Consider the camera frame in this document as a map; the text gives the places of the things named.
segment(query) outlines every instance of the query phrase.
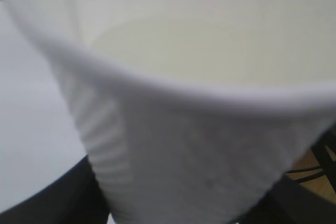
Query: white paper cup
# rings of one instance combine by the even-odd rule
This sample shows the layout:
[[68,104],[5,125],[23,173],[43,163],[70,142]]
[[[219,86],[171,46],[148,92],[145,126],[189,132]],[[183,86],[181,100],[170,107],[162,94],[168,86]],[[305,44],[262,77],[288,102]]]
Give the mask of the white paper cup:
[[228,222],[252,207],[336,118],[335,82],[176,83],[85,46],[113,25],[154,14],[221,24],[240,19],[252,29],[262,22],[249,13],[252,0],[5,2],[48,59],[118,223]]

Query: black cable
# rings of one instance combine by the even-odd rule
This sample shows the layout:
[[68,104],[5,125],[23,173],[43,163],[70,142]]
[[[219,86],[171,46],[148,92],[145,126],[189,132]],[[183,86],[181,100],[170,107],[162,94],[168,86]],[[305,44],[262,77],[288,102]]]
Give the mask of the black cable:
[[304,183],[304,182],[307,182],[307,181],[310,181],[310,180],[313,180],[313,179],[320,178],[324,175],[325,175],[324,172],[319,172],[319,173],[315,173],[313,175],[310,175],[310,176],[307,176],[307,177],[304,177],[304,178],[295,179],[294,181],[301,184],[301,183]]

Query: cup rim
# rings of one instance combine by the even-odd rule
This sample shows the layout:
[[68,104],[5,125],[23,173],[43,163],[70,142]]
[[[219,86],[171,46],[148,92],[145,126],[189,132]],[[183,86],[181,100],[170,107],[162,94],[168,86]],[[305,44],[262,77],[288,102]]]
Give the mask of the cup rim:
[[17,27],[49,60],[61,62],[69,70],[107,89],[113,85],[129,92],[129,95],[173,103],[175,108],[238,117],[286,119],[336,110],[336,81],[288,87],[179,83],[134,71],[69,40],[56,27],[44,21],[25,0],[4,1]]

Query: wooden floor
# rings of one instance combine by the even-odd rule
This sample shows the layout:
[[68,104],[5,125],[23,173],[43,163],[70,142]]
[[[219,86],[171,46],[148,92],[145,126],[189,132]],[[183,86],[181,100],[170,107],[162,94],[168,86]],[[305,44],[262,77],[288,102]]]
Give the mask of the wooden floor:
[[[328,149],[328,152],[333,160],[336,160],[336,155],[333,153],[330,149]],[[309,151],[306,153],[306,155],[300,159],[292,169],[304,169],[309,167],[319,166],[318,161],[314,157],[312,151]],[[315,173],[321,172],[321,169],[310,171],[310,172],[304,172],[304,173],[293,173],[288,174],[288,177],[291,179],[298,179],[307,177],[309,175],[313,175]],[[326,176],[322,176],[320,178],[304,182],[301,184],[306,189],[318,194],[319,196],[333,202],[336,204],[336,193],[334,192],[332,186],[330,185],[328,179]]]

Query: white tabletop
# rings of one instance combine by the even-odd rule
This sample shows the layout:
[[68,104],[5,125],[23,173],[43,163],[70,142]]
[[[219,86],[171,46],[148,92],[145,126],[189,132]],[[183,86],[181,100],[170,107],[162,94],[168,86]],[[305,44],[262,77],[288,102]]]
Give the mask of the white tabletop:
[[41,191],[84,156],[46,62],[0,2],[0,212]]

